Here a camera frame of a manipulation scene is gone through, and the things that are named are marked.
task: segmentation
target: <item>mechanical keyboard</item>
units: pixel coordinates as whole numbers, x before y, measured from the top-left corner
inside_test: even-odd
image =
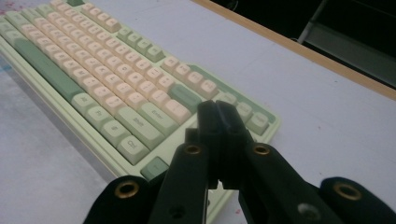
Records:
[[[196,106],[236,106],[256,141],[280,125],[204,68],[183,62],[102,8],[53,0],[0,17],[0,51],[23,79],[116,176],[147,180],[169,166]],[[210,190],[210,222],[230,197]]]

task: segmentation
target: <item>table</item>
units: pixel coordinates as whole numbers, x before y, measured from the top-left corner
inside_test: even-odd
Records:
[[[350,178],[396,210],[395,90],[210,1],[92,2],[274,110],[270,144],[307,182]],[[0,64],[0,223],[81,222],[112,175]],[[245,222],[235,197],[215,221]]]

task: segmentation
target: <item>black plastic part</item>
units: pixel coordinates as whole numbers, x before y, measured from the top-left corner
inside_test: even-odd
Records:
[[[325,179],[318,193],[345,223],[396,223],[396,214],[386,204],[352,180]]]
[[[96,199],[84,223],[147,223],[164,174],[149,183],[131,175],[113,180]]]
[[[177,148],[149,224],[202,224],[206,219],[209,153],[199,143]]]
[[[210,151],[209,188],[216,188],[219,179],[225,189],[239,189],[243,148],[253,139],[235,106],[222,101],[199,104],[198,130],[189,133]]]
[[[396,6],[389,0],[332,0],[318,22],[396,58]]]
[[[239,190],[238,201],[244,211],[247,223],[268,223],[268,211],[251,182],[245,181]]]
[[[281,35],[298,38],[321,0],[212,0]]]
[[[253,220],[268,214],[269,223],[343,223],[276,149],[253,143],[245,152],[247,180],[241,190],[256,191],[260,199],[253,202],[265,204],[263,213],[251,213]]]

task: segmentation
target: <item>shift key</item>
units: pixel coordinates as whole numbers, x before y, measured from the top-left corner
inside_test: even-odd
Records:
[[[129,106],[121,108],[115,118],[150,150],[158,146],[165,138],[162,133]]]
[[[34,43],[26,39],[12,26],[2,21],[0,35],[44,78],[59,92],[67,102],[71,102],[76,94],[84,90],[74,82],[58,65],[47,57]]]

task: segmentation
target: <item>light green keycap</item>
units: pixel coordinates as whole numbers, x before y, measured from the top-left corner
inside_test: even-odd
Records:
[[[6,20],[11,22],[19,31],[24,24],[31,24],[26,18],[24,18],[19,12],[8,11],[6,12]]]
[[[0,35],[6,38],[6,33],[9,31],[15,32],[17,31],[17,29],[3,18],[2,20],[0,20]]]
[[[268,127],[268,118],[262,113],[254,113],[247,122],[247,127],[258,135],[262,135]]]
[[[42,16],[32,8],[24,9],[21,14],[31,23],[33,23],[36,18],[42,18]]]
[[[219,100],[226,102],[230,105],[236,105],[236,97],[232,94],[230,94],[229,92],[224,93],[223,95],[221,95],[221,97],[219,98]]]
[[[105,109],[97,105],[87,111],[85,119],[99,131],[103,125],[113,120],[113,117]]]
[[[153,103],[143,104],[137,112],[165,136],[171,134],[178,126],[174,120]]]
[[[138,33],[131,33],[125,40],[125,43],[129,45],[131,48],[136,48],[137,42],[142,38],[142,36]]]
[[[8,31],[6,32],[5,35],[3,35],[3,38],[12,46],[15,46],[15,43],[18,40],[25,40],[27,41],[27,39],[24,37],[23,34],[21,34],[19,31],[15,30],[15,31]]]
[[[18,38],[11,45],[67,102],[70,103],[76,94],[84,92],[71,77],[29,40]]]
[[[146,58],[148,58],[150,61],[156,63],[159,60],[163,59],[165,55],[163,54],[163,49],[161,49],[157,45],[151,46],[148,51],[146,52]]]
[[[197,111],[198,104],[202,102],[199,96],[180,84],[176,84],[168,94],[172,99],[186,106],[192,114]]]
[[[147,40],[146,38],[143,38],[139,40],[139,42],[137,42],[135,49],[137,50],[137,52],[145,55],[149,47],[151,46],[152,46],[151,41]]]
[[[162,174],[164,171],[168,169],[168,165],[156,157],[152,161],[150,161],[141,171],[140,173],[144,176],[148,181],[152,180],[157,175]]]
[[[253,109],[251,108],[251,106],[245,102],[240,102],[236,106],[236,110],[238,111],[239,116],[241,117],[242,121],[244,121],[244,123],[246,123],[248,119],[250,119],[253,113]]]
[[[122,154],[132,165],[136,165],[147,154],[149,149],[145,147],[136,137],[129,135],[124,138],[117,146],[117,150]]]
[[[50,5],[42,4],[35,9],[41,16],[47,18],[47,15],[53,12],[53,8]]]
[[[115,118],[150,150],[158,146],[165,138],[162,133],[129,106],[121,108]]]
[[[71,104],[83,116],[85,116],[88,109],[99,105],[89,94],[85,92],[75,95]]]
[[[117,37],[120,40],[122,40],[123,42],[125,42],[126,38],[131,33],[132,33],[132,30],[129,27],[123,26],[122,28],[119,29],[119,32],[117,33]]]
[[[116,147],[122,139],[131,135],[128,130],[114,119],[103,125],[100,133],[113,147]]]

